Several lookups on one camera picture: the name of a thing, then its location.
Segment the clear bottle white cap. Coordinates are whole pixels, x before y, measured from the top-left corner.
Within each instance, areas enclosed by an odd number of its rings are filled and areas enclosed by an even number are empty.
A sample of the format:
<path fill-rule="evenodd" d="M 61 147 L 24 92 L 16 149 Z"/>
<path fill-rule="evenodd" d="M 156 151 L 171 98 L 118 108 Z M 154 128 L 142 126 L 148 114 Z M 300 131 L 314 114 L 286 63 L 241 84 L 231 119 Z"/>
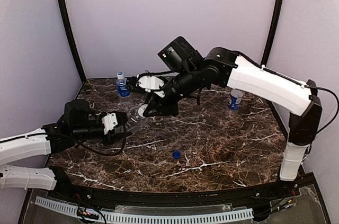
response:
<path fill-rule="evenodd" d="M 126 123 L 126 130 L 128 133 L 136 133 L 142 129 L 148 122 L 148 118 L 144 116 L 147 104 L 133 106 L 128 111 L 128 122 Z"/>

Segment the Pocari Sweat bottle blue label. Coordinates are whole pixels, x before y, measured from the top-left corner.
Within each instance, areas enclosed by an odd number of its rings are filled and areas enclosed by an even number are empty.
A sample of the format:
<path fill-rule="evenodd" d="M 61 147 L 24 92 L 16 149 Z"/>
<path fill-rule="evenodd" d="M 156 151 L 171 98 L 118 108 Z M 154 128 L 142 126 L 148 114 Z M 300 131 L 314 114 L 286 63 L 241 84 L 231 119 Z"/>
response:
<path fill-rule="evenodd" d="M 127 88 L 127 78 L 122 71 L 117 73 L 116 89 L 119 97 L 118 106 L 125 111 L 130 110 L 133 106 L 132 96 Z"/>

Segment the blue bottle cap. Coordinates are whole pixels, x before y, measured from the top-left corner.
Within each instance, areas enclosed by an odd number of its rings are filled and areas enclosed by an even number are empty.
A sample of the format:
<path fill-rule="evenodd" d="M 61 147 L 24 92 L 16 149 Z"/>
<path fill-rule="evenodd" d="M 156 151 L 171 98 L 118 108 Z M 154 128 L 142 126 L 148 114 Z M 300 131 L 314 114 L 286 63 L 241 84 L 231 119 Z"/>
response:
<path fill-rule="evenodd" d="M 179 159 L 181 157 L 181 153 L 179 151 L 174 151 L 172 156 L 174 159 Z"/>

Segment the Pepsi bottle blue label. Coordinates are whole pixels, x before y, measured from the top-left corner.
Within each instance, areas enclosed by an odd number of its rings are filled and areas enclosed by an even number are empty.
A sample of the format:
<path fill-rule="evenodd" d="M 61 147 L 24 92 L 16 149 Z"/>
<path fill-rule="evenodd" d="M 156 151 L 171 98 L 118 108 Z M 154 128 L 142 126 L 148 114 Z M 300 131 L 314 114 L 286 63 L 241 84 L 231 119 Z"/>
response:
<path fill-rule="evenodd" d="M 243 92 L 238 89 L 232 89 L 230 91 L 226 109 L 227 118 L 234 118 L 237 116 L 243 96 Z"/>

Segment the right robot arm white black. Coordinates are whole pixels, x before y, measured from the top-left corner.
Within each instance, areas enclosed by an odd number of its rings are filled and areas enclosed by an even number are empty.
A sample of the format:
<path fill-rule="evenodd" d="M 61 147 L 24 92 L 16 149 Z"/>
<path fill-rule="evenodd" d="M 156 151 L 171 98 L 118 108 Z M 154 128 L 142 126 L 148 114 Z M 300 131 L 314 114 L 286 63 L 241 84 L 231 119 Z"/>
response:
<path fill-rule="evenodd" d="M 217 85 L 262 97 L 290 112 L 289 133 L 280 179 L 292 182 L 306 149 L 315 140 L 322 115 L 316 84 L 302 82 L 272 71 L 243 53 L 222 47 L 203 57 L 183 37 L 177 37 L 158 54 L 174 78 L 166 81 L 160 73 L 144 73 L 136 85 L 149 94 L 144 116 L 175 116 L 178 102 L 191 93 Z"/>

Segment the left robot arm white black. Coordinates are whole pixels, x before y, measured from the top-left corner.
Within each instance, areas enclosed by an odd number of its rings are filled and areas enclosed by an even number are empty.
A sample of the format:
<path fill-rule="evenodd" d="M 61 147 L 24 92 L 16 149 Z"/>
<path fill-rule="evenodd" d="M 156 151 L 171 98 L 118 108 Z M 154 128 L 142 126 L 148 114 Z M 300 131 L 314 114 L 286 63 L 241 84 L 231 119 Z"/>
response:
<path fill-rule="evenodd" d="M 56 123 L 47 124 L 19 136 L 1 139 L 1 188 L 42 189 L 53 191 L 70 180 L 59 167 L 27 168 L 12 166 L 17 160 L 51 155 L 76 145 L 89 149 L 84 141 L 101 138 L 105 146 L 126 141 L 128 116 L 125 112 L 96 114 L 86 100 L 65 104 L 64 114 Z"/>

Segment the black front table rail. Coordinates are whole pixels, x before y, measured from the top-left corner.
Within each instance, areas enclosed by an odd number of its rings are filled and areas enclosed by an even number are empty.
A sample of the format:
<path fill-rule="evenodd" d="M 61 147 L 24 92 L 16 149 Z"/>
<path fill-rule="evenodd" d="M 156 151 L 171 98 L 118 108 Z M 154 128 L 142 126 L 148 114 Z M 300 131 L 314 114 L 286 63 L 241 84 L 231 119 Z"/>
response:
<path fill-rule="evenodd" d="M 300 185 L 301 178 L 298 178 L 293 182 L 276 181 L 228 190 L 152 193 L 96 189 L 68 184 L 48 192 L 48 195 L 56 199 L 108 209 L 114 209 L 117 205 L 137 207 L 198 207 L 230 204 L 234 207 L 260 207 L 267 205 L 273 200 L 293 196 L 293 191 L 297 190 Z"/>

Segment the left black frame post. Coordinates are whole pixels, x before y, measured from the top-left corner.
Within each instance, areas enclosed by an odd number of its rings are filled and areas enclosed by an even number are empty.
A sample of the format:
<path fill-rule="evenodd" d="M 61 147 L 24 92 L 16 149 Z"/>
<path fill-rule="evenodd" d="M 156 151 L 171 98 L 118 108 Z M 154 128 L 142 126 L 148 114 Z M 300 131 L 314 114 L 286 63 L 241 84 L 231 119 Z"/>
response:
<path fill-rule="evenodd" d="M 75 38 L 73 35 L 73 31 L 72 31 L 72 26 L 71 26 L 68 11 L 67 11 L 66 0 L 57 0 L 57 1 L 58 1 L 59 11 L 60 11 L 61 19 L 63 22 L 66 38 L 67 38 L 68 45 L 69 45 L 69 48 L 72 54 L 72 58 L 76 66 L 76 70 L 81 80 L 81 83 L 84 84 L 87 81 L 87 78 L 86 78 L 84 68 L 81 63 L 81 59 L 80 59 L 80 56 L 79 56 L 79 53 L 76 47 L 76 42 L 75 42 Z"/>

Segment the black frame post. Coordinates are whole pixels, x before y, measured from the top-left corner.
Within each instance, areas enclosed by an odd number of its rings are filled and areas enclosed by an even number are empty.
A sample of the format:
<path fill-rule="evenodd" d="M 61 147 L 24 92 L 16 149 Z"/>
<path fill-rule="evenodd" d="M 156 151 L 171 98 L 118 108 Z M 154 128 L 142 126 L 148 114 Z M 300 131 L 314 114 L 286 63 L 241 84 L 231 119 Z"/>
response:
<path fill-rule="evenodd" d="M 66 38 L 67 38 L 68 45 L 69 45 L 69 48 L 72 54 L 72 58 L 76 66 L 76 70 L 81 80 L 81 83 L 84 84 L 87 81 L 87 78 L 86 78 L 84 68 L 81 63 L 81 59 L 80 59 L 80 56 L 79 56 L 79 53 L 76 47 L 76 42 L 75 42 L 75 38 L 73 35 L 73 31 L 72 31 L 72 26 L 71 26 L 68 11 L 67 11 L 66 0 L 57 0 L 57 1 L 58 1 L 59 11 L 60 11 L 61 19 L 63 22 Z"/>
<path fill-rule="evenodd" d="M 278 22 L 280 18 L 281 8 L 282 8 L 283 0 L 275 0 L 271 24 L 267 34 L 267 40 L 264 48 L 264 52 L 261 59 L 261 65 L 267 65 L 269 56 L 272 50 L 273 41 L 276 33 L 276 29 L 278 27 Z"/>

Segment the right black frame post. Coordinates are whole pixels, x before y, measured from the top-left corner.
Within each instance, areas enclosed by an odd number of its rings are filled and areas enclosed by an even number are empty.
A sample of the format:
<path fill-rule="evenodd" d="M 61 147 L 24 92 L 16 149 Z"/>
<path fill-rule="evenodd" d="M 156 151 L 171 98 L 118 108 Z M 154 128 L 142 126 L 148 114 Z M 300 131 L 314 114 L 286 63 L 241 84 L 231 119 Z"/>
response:
<path fill-rule="evenodd" d="M 283 0 L 275 0 L 271 24 L 267 34 L 267 40 L 264 48 L 264 52 L 261 59 L 261 65 L 267 65 L 269 56 L 272 50 L 273 41 L 276 33 L 276 29 L 278 27 L 278 22 L 280 18 L 281 8 L 282 8 Z"/>

